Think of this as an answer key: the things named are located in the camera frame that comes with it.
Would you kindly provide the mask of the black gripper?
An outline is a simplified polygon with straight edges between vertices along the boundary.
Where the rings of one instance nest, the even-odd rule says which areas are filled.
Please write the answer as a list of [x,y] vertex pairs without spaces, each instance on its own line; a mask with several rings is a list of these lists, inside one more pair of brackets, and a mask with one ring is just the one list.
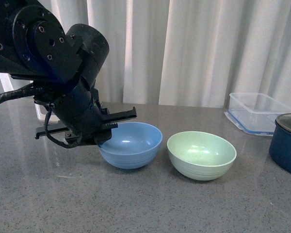
[[[135,108],[110,114],[101,107],[98,91],[93,87],[88,90],[82,79],[69,92],[54,97],[43,103],[48,112],[44,126],[36,129],[35,138],[46,136],[66,149],[103,144],[112,138],[112,129],[118,127],[118,122],[137,117]],[[59,123],[49,123],[52,113]]]

